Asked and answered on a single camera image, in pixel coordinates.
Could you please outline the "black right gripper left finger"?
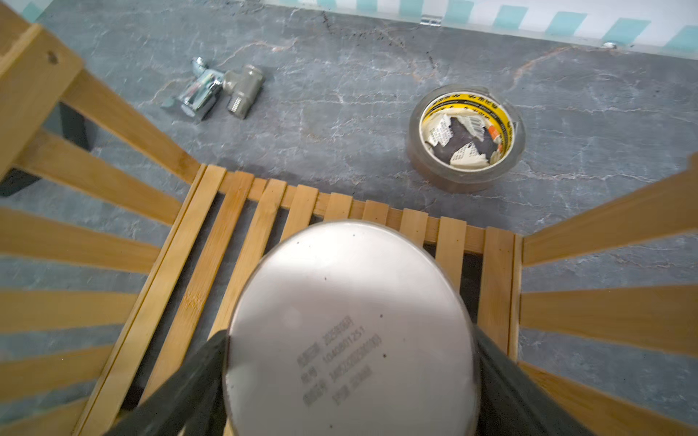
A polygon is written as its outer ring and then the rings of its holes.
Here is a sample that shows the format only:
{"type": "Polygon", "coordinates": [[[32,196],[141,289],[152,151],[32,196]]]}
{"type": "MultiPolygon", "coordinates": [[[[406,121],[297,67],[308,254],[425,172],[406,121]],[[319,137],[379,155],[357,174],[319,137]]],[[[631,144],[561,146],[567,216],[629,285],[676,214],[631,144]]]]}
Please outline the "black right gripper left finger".
{"type": "Polygon", "coordinates": [[[107,433],[222,435],[226,412],[222,374],[227,333],[217,332],[183,366],[107,433]]]}

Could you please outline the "white lid can shelf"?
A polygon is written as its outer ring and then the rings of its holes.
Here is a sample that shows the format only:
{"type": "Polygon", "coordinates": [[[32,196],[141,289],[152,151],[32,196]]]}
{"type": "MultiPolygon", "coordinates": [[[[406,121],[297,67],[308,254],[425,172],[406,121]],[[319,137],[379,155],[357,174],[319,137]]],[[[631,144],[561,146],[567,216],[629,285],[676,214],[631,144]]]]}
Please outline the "white lid can shelf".
{"type": "Polygon", "coordinates": [[[387,227],[318,223],[280,243],[232,313],[236,435],[472,435],[474,326],[425,249],[387,227]]]}

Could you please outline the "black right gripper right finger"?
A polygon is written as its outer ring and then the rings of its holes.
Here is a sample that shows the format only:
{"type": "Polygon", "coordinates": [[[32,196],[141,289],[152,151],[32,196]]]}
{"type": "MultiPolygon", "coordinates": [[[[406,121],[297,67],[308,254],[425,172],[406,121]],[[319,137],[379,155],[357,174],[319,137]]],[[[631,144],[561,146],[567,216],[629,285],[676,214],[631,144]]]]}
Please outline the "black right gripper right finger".
{"type": "Polygon", "coordinates": [[[480,358],[479,435],[590,435],[538,387],[479,327],[474,327],[480,358]]]}

